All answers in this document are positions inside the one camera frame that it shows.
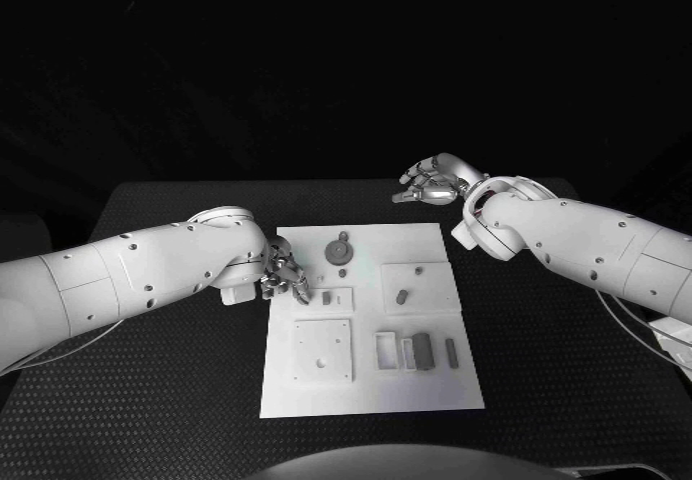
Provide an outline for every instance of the table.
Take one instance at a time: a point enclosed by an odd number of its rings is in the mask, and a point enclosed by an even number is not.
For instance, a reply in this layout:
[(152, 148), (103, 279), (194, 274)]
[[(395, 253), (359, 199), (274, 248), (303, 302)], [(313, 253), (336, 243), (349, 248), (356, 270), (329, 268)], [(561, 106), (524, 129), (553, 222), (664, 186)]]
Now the table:
[[(537, 180), (577, 198), (564, 180)], [(267, 235), (279, 226), (439, 222), (486, 409), (261, 420), (270, 304), (225, 307), (212, 288), (23, 373), (0, 416), (3, 478), (243, 478), (382, 443), (459, 445), (551, 467), (646, 463), (692, 478), (692, 401), (675, 367), (620, 330), (591, 289), (528, 251), (506, 263), (469, 252), (449, 235), (462, 205), (394, 204), (398, 187), (129, 183), (91, 240), (222, 205), (248, 208)]]

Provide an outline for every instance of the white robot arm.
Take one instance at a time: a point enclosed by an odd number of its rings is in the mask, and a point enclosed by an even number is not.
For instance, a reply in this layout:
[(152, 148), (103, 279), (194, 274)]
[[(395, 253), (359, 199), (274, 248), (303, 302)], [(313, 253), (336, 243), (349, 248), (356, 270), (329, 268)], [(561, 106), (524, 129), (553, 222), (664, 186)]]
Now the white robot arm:
[(508, 261), (529, 249), (557, 274), (692, 324), (692, 236), (555, 194), (525, 177), (483, 175), (442, 153), (401, 177), (394, 202), (465, 198), (452, 234)]
[(282, 237), (267, 240), (253, 214), (208, 210), (188, 222), (124, 233), (81, 247), (0, 264), (0, 372), (35, 352), (163, 307), (208, 286), (225, 305), (309, 285)]

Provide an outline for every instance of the black table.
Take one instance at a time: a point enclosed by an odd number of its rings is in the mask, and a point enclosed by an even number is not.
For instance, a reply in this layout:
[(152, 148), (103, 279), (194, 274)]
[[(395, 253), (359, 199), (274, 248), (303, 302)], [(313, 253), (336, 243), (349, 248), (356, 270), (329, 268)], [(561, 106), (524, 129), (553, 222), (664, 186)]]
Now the black table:
[[(538, 181), (576, 198), (566, 181)], [(395, 180), (124, 184), (91, 240), (222, 205), (248, 208), (267, 235), (439, 222), (486, 409), (261, 420), (270, 304), (225, 307), (211, 288), (25, 372), (0, 417), (2, 478), (241, 478), (378, 443), (459, 445), (551, 467), (645, 463), (692, 478), (692, 402), (675, 367), (622, 331), (594, 291), (528, 251), (505, 263), (462, 247), (449, 235), (460, 203), (393, 204), (397, 190)]]

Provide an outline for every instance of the white cable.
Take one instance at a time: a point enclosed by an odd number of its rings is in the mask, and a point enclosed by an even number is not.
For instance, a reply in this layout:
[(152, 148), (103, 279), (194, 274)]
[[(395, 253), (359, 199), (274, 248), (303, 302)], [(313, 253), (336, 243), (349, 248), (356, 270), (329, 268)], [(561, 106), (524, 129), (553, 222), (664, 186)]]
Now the white cable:
[(613, 313), (613, 310), (609, 307), (609, 304), (606, 303), (606, 300), (602, 296), (602, 292), (596, 290), (596, 294), (599, 295), (599, 298), (602, 299), (602, 303), (606, 307), (606, 310), (609, 310), (609, 313), (612, 317), (616, 319), (616, 322), (620, 324), (623, 327), (625, 331), (633, 336), (635, 340), (669, 363), (672, 363), (677, 367), (684, 368), (685, 370), (689, 370), (692, 372), (692, 368), (687, 367), (685, 365), (681, 365), (675, 360), (668, 358), (636, 335), (636, 333), (625, 326), (625, 323), (620, 321), (617, 318), (617, 315)]
[(685, 345), (687, 347), (692, 348), (692, 343), (688, 343), (685, 340), (681, 340), (678, 337), (675, 337), (674, 335), (671, 335), (668, 332), (665, 332), (664, 330), (658, 329), (656, 327), (653, 327), (652, 325), (649, 325), (630, 311), (630, 309), (625, 306), (623, 302), (620, 301), (620, 299), (612, 295), (613, 299), (616, 300), (617, 304), (620, 305), (620, 307), (623, 307), (623, 310), (629, 313), (630, 317), (646, 327), (649, 328), (651, 330), (653, 330), (656, 333), (661, 333), (661, 335), (664, 335), (665, 337), (668, 337), (671, 340), (674, 340), (675, 342), (678, 342), (681, 345)]
[[(55, 360), (61, 360), (61, 359), (65, 358), (68, 355), (72, 355), (72, 354), (77, 353), (80, 350), (83, 350), (83, 348), (87, 348), (97, 340), (100, 340), (101, 338), (104, 338), (106, 335), (109, 335), (109, 334), (113, 332), (113, 330), (116, 330), (116, 327), (117, 327), (124, 321), (126, 321), (126, 319), (123, 319), (97, 338), (93, 338), (84, 345), (81, 345), (78, 348), (75, 348), (74, 350), (71, 350), (68, 353), (64, 353), (64, 354), (59, 355), (58, 357), (49, 358), (48, 360), (44, 360), (44, 361), (41, 361), (41, 362), (38, 362), (38, 363), (32, 363), (31, 365), (21, 364), (18, 367), (15, 367), (15, 368), (12, 368), (10, 370), (8, 370), (6, 372), (3, 372), (3, 374), (5, 374), (5, 373), (10, 373), (10, 372), (13, 372), (15, 370), (22, 370), (22, 369), (25, 369), (25, 368), (38, 367), (39, 365), (45, 365), (47, 363), (51, 363), (51, 362), (54, 362)], [(41, 353), (44, 353), (44, 351), (39, 352), (38, 354), (32, 355), (32, 357), (31, 357), (26, 361), (29, 361), (32, 358), (38, 357), (38, 356), (41, 355)]]

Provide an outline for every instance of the black background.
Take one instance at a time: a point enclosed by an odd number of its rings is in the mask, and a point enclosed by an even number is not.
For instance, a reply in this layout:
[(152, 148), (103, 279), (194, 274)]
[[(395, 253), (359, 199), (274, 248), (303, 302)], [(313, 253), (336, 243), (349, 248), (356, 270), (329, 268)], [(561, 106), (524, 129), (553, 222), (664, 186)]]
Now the black background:
[(443, 151), (692, 231), (682, 11), (51, 8), (3, 49), (0, 160), (54, 248), (121, 182), (397, 179)]

